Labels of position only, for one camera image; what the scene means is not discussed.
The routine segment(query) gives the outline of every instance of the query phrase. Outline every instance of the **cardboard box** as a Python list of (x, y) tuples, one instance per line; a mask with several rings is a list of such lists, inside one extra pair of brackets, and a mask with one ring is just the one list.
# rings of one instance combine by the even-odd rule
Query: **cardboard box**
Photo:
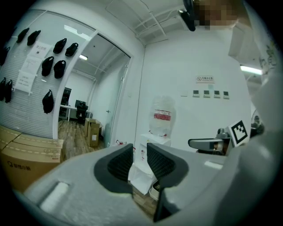
[(85, 134), (86, 137), (88, 136), (88, 125), (89, 125), (89, 123), (98, 123), (99, 124), (99, 133), (101, 133), (101, 129), (102, 129), (101, 123), (96, 119), (86, 118), (85, 122), (84, 122), (84, 134)]
[(13, 141), (20, 134), (21, 132), (8, 129), (0, 125), (0, 151), (3, 150), (7, 144)]
[(1, 152), (1, 165), (12, 188), (24, 192), (60, 164), (61, 149), (10, 142)]
[(96, 122), (95, 119), (91, 119), (91, 118), (86, 118), (85, 121), (84, 121), (84, 134), (85, 136), (87, 137), (88, 136), (88, 124), (89, 122)]
[(47, 148), (63, 148), (64, 140), (62, 139), (48, 139), (37, 136), (31, 136), (26, 134), (19, 135), (15, 140), (15, 143), (21, 143), (25, 145), (35, 147), (47, 147)]
[(100, 122), (97, 120), (89, 120), (87, 142), (89, 147), (97, 147), (99, 141)]

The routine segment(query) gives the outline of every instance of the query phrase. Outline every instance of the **warning sign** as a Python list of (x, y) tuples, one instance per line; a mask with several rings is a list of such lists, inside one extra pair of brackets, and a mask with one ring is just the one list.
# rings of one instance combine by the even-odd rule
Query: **warning sign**
[(197, 76), (195, 80), (196, 83), (214, 83), (213, 76)]

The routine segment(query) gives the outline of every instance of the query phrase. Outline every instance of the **wall switch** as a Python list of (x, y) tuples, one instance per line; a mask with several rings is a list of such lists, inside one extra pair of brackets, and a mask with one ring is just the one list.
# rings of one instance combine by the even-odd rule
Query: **wall switch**
[(209, 90), (204, 90), (203, 91), (203, 97), (210, 98), (210, 91)]
[(182, 90), (180, 94), (181, 94), (181, 97), (187, 97), (187, 91), (186, 90)]
[(219, 91), (214, 91), (214, 98), (220, 98), (220, 92)]
[(199, 97), (199, 91), (198, 90), (193, 91), (193, 97)]
[(223, 92), (223, 98), (229, 100), (229, 99), (230, 99), (230, 97), (229, 97), (229, 92), (224, 91), (224, 92)]

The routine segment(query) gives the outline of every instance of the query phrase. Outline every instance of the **ceiling light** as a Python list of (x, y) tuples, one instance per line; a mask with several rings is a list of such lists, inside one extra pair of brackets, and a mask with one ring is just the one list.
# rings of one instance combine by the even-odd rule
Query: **ceiling light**
[(244, 71), (244, 72), (250, 72), (250, 73), (257, 74), (257, 75), (262, 75), (262, 70), (255, 69), (255, 68), (241, 66), (241, 70)]
[(88, 57), (84, 56), (84, 55), (80, 55), (80, 58), (83, 59), (83, 60), (87, 60), (88, 59)]

